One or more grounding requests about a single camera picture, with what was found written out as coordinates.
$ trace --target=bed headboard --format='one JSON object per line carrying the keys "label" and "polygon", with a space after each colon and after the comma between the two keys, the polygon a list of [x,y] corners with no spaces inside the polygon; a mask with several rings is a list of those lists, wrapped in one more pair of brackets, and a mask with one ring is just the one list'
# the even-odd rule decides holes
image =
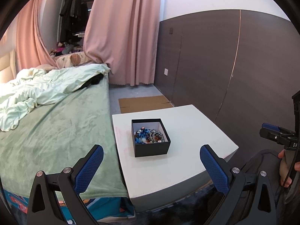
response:
{"label": "bed headboard", "polygon": [[0,58],[0,84],[16,78],[16,52],[12,50]]}

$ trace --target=metal screw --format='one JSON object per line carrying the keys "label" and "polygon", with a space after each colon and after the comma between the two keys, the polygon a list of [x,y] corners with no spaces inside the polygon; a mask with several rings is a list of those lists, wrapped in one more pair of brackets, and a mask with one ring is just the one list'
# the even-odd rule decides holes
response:
{"label": "metal screw", "polygon": [[41,175],[43,175],[43,171],[38,171],[37,176],[40,177]]}
{"label": "metal screw", "polygon": [[240,172],[240,170],[239,170],[237,167],[232,168],[232,171],[233,171],[234,173],[239,173],[239,172]]}
{"label": "metal screw", "polygon": [[267,173],[265,171],[260,171],[260,175],[262,175],[263,177],[265,177],[267,175]]}
{"label": "metal screw", "polygon": [[64,173],[69,173],[69,172],[71,172],[71,168],[70,167],[64,168]]}

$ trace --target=open box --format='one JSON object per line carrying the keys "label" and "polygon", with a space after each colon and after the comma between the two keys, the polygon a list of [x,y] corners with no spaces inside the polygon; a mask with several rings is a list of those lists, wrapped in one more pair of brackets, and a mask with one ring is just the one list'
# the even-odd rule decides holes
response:
{"label": "open box", "polygon": [[[159,130],[162,133],[165,142],[151,143],[151,144],[137,144],[135,142],[134,135],[136,131],[142,127],[147,129]],[[168,149],[170,147],[171,141],[160,118],[134,119],[131,121],[131,128],[132,128],[131,132],[132,132],[132,140],[133,140],[135,157],[148,157],[148,156],[164,155],[168,153]]]}

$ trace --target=blue gripper pad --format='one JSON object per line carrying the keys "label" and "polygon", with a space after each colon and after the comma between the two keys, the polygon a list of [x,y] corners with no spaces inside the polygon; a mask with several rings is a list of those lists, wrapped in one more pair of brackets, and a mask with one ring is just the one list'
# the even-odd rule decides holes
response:
{"label": "blue gripper pad", "polygon": [[229,191],[228,177],[205,146],[200,148],[200,159],[216,189],[223,194],[227,194]]}
{"label": "blue gripper pad", "polygon": [[277,126],[271,125],[271,124],[264,123],[264,124],[262,124],[262,128],[266,128],[266,129],[274,130],[276,132],[280,132],[280,129]]}
{"label": "blue gripper pad", "polygon": [[75,178],[74,190],[78,195],[86,191],[103,158],[104,151],[99,146]]}

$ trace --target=hand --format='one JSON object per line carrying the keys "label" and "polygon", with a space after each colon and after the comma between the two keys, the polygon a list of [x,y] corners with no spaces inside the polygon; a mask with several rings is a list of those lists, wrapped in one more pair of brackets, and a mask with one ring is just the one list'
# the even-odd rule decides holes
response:
{"label": "hand", "polygon": [[[278,158],[282,159],[284,158],[284,149],[278,154]],[[300,172],[300,162],[295,163],[294,166],[295,170],[297,172]],[[279,174],[280,174],[280,185],[283,185],[283,182],[287,176],[287,173],[289,172],[289,169],[287,167],[287,163],[285,162],[284,159],[281,160],[280,162],[280,167],[279,167]],[[292,183],[292,179],[289,177],[284,185],[285,188],[289,187],[289,185]]]}

